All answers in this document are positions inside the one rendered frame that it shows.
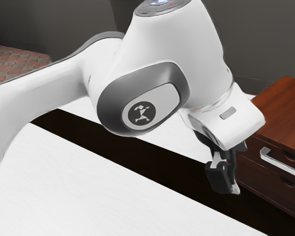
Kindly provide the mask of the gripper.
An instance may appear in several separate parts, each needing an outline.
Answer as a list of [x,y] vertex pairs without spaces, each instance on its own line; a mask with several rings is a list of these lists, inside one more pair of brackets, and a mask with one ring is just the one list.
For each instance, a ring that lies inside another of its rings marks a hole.
[[239,195],[240,188],[235,179],[236,151],[247,151],[245,141],[229,150],[222,150],[204,134],[195,130],[194,133],[197,139],[210,149],[213,158],[212,161],[205,164],[205,173],[213,191],[220,194],[229,194],[231,183],[231,194]]

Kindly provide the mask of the brown wooden drawer cabinet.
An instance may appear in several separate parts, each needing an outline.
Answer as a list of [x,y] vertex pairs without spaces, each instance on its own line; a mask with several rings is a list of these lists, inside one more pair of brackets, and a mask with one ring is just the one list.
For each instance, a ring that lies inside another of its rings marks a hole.
[[266,123],[237,152],[236,180],[295,218],[295,78],[280,78],[252,103]]

